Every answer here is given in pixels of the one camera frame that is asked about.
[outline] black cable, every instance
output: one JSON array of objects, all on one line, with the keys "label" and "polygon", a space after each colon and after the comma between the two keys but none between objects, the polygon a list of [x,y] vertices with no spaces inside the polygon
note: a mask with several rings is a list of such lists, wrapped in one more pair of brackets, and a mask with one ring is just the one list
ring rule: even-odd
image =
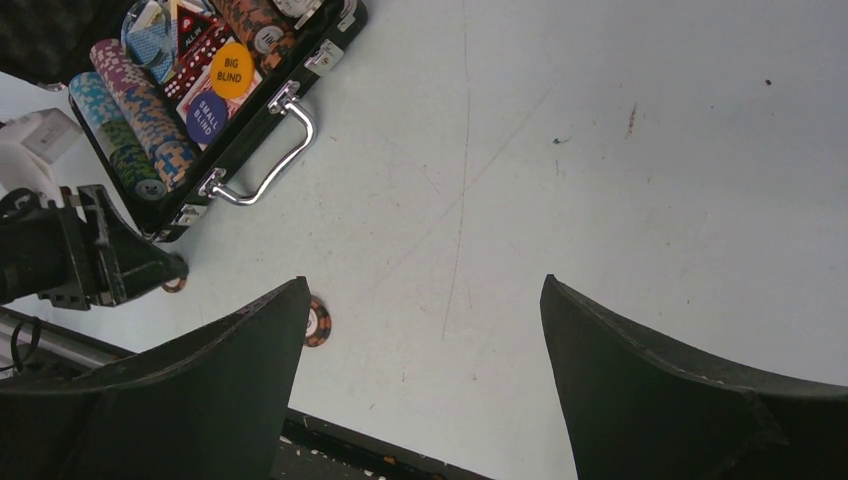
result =
[{"label": "black cable", "polygon": [[[21,334],[21,330],[23,330],[24,325],[28,322],[32,322],[32,335],[29,341],[29,346],[27,347],[26,354],[21,358],[21,353],[18,351],[18,337]],[[6,372],[11,369],[15,369],[18,373],[23,373],[24,367],[26,366],[26,362],[35,354],[35,351],[38,349],[38,341],[41,340],[41,319],[33,317],[32,320],[21,320],[18,322],[18,326],[15,327],[15,330],[12,331],[12,340],[9,342],[9,349],[12,351],[12,364],[0,368],[0,373]]]}]

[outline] metal latch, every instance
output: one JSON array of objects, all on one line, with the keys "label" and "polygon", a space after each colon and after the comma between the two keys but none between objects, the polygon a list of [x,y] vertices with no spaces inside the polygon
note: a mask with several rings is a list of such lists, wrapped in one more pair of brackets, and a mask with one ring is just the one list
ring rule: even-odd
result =
[{"label": "metal latch", "polygon": [[304,13],[300,17],[300,20],[297,21],[297,24],[294,26],[294,29],[300,30],[301,28],[303,28],[303,26],[306,25],[306,22],[308,22],[309,19],[312,18],[313,15],[315,15],[315,12],[317,12],[318,9],[321,8],[321,5],[323,3],[324,0],[312,0],[311,2],[309,2],[306,5],[306,13]]},{"label": "metal latch", "polygon": [[171,225],[176,225],[179,227],[190,227],[197,222],[200,217],[206,213],[206,209],[208,207],[204,205],[191,205],[185,204],[183,208],[180,209],[180,216],[177,217],[177,220],[174,221]]},{"label": "metal latch", "polygon": [[323,77],[339,63],[344,50],[330,40],[324,40],[318,52],[306,61],[306,68]]},{"label": "metal latch", "polygon": [[342,21],[339,22],[339,31],[346,32],[351,25],[356,22],[356,17],[353,14],[356,12],[356,5],[359,2],[357,0],[345,0],[345,6],[342,10]]}]

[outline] dark stain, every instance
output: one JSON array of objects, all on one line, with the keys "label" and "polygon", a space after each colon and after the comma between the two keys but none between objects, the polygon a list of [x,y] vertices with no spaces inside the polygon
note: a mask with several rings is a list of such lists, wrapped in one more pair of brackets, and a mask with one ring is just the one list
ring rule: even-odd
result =
[{"label": "dark stain", "polygon": [[638,106],[638,103],[633,104],[633,111],[630,112],[630,125],[627,127],[627,135],[624,137],[625,140],[633,136],[633,127],[636,125],[636,107]]}]

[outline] poker chip stack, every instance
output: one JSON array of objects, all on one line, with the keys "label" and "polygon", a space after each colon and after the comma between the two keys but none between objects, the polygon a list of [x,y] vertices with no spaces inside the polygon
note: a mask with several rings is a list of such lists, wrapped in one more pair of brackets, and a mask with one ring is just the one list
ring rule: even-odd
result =
[{"label": "poker chip stack", "polygon": [[168,114],[159,90],[144,71],[130,62],[120,41],[97,42],[90,52],[91,62],[118,104],[145,153],[168,191],[179,187],[195,161],[189,141]]},{"label": "poker chip stack", "polygon": [[264,73],[274,70],[297,43],[294,28],[268,0],[212,0]]},{"label": "poker chip stack", "polygon": [[164,197],[165,185],[100,75],[77,75],[68,90],[124,188],[142,200]]}]

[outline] poker chip case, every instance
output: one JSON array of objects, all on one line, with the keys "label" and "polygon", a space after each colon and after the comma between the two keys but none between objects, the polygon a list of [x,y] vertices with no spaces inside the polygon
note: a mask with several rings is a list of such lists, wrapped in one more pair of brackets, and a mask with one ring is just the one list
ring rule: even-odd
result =
[{"label": "poker chip case", "polygon": [[[273,8],[272,0],[267,2]],[[0,70],[48,90],[63,89],[77,75],[94,70],[89,59],[92,46],[104,39],[119,38],[125,14],[135,3],[136,0],[4,0],[0,2]],[[285,55],[268,55],[273,60],[270,64],[268,58],[257,59],[256,67],[265,73],[264,77],[214,140],[208,145],[191,144],[195,159],[181,173],[181,183],[156,200],[141,199],[123,186],[127,175],[144,184],[145,174],[122,175],[116,170],[114,159],[110,161],[109,152],[98,143],[69,94],[83,131],[146,238],[158,242],[176,240],[215,200],[238,207],[253,205],[315,141],[315,120],[299,99],[330,72],[368,21],[361,0],[324,0],[317,4],[308,17],[291,22],[291,29],[286,27],[286,32],[294,32],[295,39]],[[145,70],[145,75],[153,81],[152,72]],[[176,109],[169,109],[168,114],[181,134],[188,136]],[[284,116],[295,117],[302,125],[302,142],[291,151],[280,152],[279,162],[255,191],[237,192],[228,187],[227,182]]]}]

